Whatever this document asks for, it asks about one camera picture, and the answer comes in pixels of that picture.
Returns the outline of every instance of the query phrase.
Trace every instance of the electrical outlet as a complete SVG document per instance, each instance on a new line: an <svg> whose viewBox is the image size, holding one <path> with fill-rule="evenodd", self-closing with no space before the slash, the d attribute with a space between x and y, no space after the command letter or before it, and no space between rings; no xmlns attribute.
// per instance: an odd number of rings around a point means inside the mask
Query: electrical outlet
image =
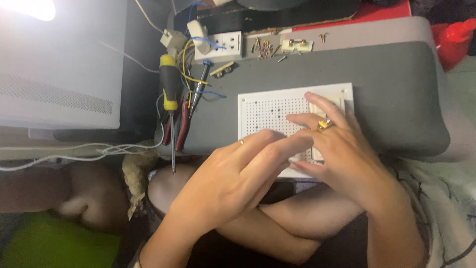
<svg viewBox="0 0 476 268"><path fill-rule="evenodd" d="M212 46L210 51L206 54L202 54L195 49L196 61L199 62L203 59L210 59L213 62L227 62L241 60L243 58L243 42L240 31L209 35L208 40L224 48L215 48Z"/></svg>

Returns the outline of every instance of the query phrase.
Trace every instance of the screwdriver shaft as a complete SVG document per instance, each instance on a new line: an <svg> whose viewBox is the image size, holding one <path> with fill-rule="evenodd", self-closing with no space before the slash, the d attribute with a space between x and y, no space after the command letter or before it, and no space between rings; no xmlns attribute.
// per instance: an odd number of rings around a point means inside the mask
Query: screwdriver shaft
<svg viewBox="0 0 476 268"><path fill-rule="evenodd" d="M169 111L170 120L170 147L172 148L172 174L175 175L175 127L174 111Z"/></svg>

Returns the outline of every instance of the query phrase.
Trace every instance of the screwdriver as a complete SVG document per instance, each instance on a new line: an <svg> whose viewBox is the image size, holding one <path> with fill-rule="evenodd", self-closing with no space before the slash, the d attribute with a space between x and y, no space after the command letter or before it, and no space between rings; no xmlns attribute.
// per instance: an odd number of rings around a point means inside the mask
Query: screwdriver
<svg viewBox="0 0 476 268"><path fill-rule="evenodd" d="M175 127L174 112L178 109L177 91L180 73L175 64L175 58L170 55L160 57L159 67L160 87L164 93L164 109L169 113L170 147L172 148L172 174L175 175Z"/></svg>

